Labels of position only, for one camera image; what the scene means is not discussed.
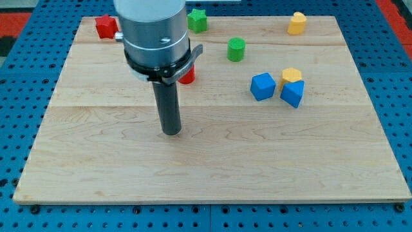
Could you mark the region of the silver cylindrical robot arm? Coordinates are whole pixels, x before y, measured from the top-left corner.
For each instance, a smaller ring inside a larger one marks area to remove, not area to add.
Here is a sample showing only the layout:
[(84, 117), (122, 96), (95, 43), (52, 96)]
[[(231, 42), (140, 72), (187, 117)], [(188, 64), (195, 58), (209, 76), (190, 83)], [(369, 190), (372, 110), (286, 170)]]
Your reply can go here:
[(172, 77), (191, 55), (185, 0), (114, 0), (128, 65), (150, 81)]

